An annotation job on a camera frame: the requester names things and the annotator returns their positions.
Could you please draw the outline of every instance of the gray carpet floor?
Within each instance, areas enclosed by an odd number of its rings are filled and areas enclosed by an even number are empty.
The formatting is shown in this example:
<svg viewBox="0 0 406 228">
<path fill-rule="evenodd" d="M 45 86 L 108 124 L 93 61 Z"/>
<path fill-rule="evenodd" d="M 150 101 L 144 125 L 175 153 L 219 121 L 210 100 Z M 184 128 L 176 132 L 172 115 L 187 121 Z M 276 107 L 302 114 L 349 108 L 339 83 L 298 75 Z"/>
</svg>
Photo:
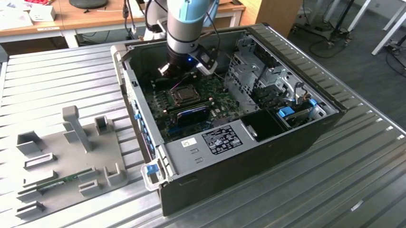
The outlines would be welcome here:
<svg viewBox="0 0 406 228">
<path fill-rule="evenodd" d="M 312 8 L 315 0 L 304 0 L 306 7 Z M 342 2 L 335 10 L 333 20 L 341 15 L 345 8 Z M 343 27 L 347 28 L 359 7 L 353 6 Z M 361 94 L 362 97 L 406 129 L 406 78 L 387 66 L 386 50 L 374 56 L 371 51 L 386 35 L 382 30 L 389 19 L 367 11 L 353 31 L 354 39 L 349 46 L 333 58 L 325 59 L 314 56 L 308 47 L 322 38 L 299 30 L 290 34 L 290 41 L 314 58 L 314 60 Z M 406 32 L 401 29 L 394 35 L 399 39 Z M 314 46 L 318 55 L 327 56 L 343 47 L 343 42 L 333 49 L 326 43 Z M 391 66 L 406 75 L 399 63 L 389 56 Z"/>
</svg>

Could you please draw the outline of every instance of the label sticker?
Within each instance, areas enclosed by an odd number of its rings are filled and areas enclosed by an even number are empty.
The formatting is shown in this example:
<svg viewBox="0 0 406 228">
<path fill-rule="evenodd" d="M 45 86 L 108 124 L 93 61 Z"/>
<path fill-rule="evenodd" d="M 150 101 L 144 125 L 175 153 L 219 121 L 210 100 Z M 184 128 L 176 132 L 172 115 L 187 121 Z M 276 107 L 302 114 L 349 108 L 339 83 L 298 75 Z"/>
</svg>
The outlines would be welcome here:
<svg viewBox="0 0 406 228">
<path fill-rule="evenodd" d="M 212 154 L 220 154 L 242 145 L 230 125 L 202 135 Z"/>
<path fill-rule="evenodd" d="M 196 144 L 198 142 L 196 142 L 196 139 L 195 139 L 195 138 L 190 138 L 190 139 L 187 139 L 187 140 L 183 140 L 180 143 L 182 143 L 182 146 L 183 146 L 183 147 L 188 147 L 188 146 Z"/>
<path fill-rule="evenodd" d="M 37 28 L 37 31 L 59 30 L 59 27 Z"/>
</svg>

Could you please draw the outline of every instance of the aluminum work surface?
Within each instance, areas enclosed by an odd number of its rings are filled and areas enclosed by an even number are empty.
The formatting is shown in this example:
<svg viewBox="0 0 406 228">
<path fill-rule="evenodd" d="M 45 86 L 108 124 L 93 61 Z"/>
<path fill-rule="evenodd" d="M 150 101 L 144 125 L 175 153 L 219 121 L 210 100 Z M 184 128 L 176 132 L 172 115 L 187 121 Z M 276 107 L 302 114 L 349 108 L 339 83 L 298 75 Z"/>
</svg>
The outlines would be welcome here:
<svg viewBox="0 0 406 228">
<path fill-rule="evenodd" d="M 268 172 L 170 217 L 140 177 L 143 159 L 115 79 L 109 46 L 12 56 L 1 68 L 0 221 L 13 217 L 17 153 L 11 135 L 63 128 L 60 108 L 77 105 L 81 124 L 114 119 L 130 184 L 23 227 L 403 227 L 406 138 L 403 132 L 327 71 L 270 29 L 268 42 L 350 109 L 314 146 Z"/>
</svg>

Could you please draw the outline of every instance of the warning label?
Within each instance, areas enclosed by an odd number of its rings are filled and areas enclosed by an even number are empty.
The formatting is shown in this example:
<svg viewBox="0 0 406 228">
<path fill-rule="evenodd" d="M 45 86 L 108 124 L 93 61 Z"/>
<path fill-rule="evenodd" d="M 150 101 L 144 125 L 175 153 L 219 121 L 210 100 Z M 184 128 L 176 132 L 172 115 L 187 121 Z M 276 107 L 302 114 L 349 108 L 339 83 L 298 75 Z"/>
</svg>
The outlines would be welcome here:
<svg viewBox="0 0 406 228">
<path fill-rule="evenodd" d="M 202 136 L 212 154 L 220 154 L 242 145 L 242 141 L 230 125 Z"/>
</svg>

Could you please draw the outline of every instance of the circuit board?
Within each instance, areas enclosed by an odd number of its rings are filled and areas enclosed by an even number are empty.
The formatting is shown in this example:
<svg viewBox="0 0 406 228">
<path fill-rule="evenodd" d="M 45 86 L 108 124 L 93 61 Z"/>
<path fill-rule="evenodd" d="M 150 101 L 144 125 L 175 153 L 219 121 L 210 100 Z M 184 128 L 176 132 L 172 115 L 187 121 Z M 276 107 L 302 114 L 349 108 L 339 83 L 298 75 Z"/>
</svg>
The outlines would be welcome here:
<svg viewBox="0 0 406 228">
<path fill-rule="evenodd" d="M 244 115 L 223 79 L 191 76 L 170 89 L 144 92 L 166 143 L 218 127 Z"/>
</svg>

